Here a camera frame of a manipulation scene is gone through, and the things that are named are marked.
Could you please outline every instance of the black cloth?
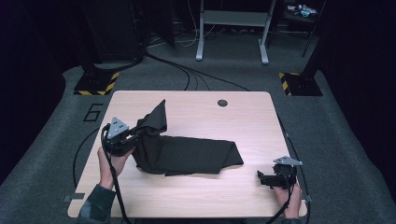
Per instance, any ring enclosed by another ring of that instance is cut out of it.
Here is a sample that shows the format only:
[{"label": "black cloth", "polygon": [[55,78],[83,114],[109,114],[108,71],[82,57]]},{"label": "black cloth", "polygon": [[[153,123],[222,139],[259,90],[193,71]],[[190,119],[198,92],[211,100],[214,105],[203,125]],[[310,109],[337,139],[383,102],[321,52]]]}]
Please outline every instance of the black cloth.
[{"label": "black cloth", "polygon": [[235,142],[161,136],[167,130],[165,100],[140,119],[133,130],[139,135],[134,160],[150,174],[218,174],[224,167],[244,163]]}]

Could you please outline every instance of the yellow and black hazard tape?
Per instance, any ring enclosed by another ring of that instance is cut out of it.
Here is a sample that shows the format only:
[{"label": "yellow and black hazard tape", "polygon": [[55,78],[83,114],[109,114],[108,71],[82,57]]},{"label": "yellow and black hazard tape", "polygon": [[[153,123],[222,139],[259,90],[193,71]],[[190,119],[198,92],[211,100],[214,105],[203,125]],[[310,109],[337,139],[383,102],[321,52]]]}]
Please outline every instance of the yellow and black hazard tape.
[{"label": "yellow and black hazard tape", "polygon": [[75,91],[74,94],[75,95],[109,95],[111,93],[111,90],[113,90],[114,85],[116,84],[116,80],[119,77],[119,74],[120,73],[116,73],[111,77],[105,91]]},{"label": "yellow and black hazard tape", "polygon": [[286,75],[299,76],[299,73],[279,73],[280,81],[282,83],[283,91],[286,95],[291,95],[290,84],[286,80]]}]

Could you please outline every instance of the hand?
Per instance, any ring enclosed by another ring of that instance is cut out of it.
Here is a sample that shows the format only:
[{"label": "hand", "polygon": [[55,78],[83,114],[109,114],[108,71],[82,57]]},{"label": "hand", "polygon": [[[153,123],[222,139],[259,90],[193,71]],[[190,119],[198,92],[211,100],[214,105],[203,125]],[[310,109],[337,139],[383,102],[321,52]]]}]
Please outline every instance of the hand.
[{"label": "hand", "polygon": [[[132,148],[130,151],[128,151],[121,157],[115,157],[115,156],[111,157],[111,163],[113,164],[114,169],[116,169],[117,176],[122,172],[125,166],[125,162],[128,160],[129,156],[133,152],[134,152],[134,148]],[[114,186],[113,176],[111,175],[110,166],[106,159],[105,151],[103,150],[102,147],[99,147],[98,149],[98,158],[99,158],[99,168],[100,168],[99,185],[105,189],[113,189]]]},{"label": "hand", "polygon": [[[301,207],[301,199],[303,198],[303,191],[300,186],[296,183],[291,186],[292,194],[290,196],[290,202],[288,208],[285,210],[285,218],[299,218],[299,211]],[[279,206],[283,206],[289,198],[289,190],[282,189],[280,187],[274,187],[277,203]]]}]

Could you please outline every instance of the person's right hand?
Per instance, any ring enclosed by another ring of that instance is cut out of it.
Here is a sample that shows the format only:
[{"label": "person's right hand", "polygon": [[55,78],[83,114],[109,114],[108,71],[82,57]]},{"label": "person's right hand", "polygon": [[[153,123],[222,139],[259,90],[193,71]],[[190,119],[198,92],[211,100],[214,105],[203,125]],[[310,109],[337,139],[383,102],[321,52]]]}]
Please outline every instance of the person's right hand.
[{"label": "person's right hand", "polygon": [[[282,189],[280,187],[273,187],[279,206],[283,206],[289,198],[289,190]],[[301,199],[303,198],[303,191],[300,186],[296,183],[291,186],[292,194],[290,196],[290,202],[288,208],[285,210],[285,218],[299,218],[299,211],[301,207]]]}]

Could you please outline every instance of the person's left hand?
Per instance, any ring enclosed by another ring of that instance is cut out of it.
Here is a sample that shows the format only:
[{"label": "person's left hand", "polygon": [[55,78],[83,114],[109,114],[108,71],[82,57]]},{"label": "person's left hand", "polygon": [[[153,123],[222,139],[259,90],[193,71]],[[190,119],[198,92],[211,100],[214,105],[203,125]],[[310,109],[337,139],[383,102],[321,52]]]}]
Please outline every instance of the person's left hand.
[{"label": "person's left hand", "polygon": [[[117,176],[120,175],[120,173],[122,172],[125,166],[125,162],[128,160],[129,156],[133,152],[134,152],[134,148],[132,148],[130,151],[128,151],[121,157],[115,157],[115,156],[111,157],[111,163],[113,164],[114,169],[116,169]],[[113,189],[114,186],[113,176],[111,175],[110,166],[107,162],[105,151],[103,150],[102,147],[99,147],[98,149],[98,158],[99,158],[99,167],[100,167],[99,185],[106,189]]]}]

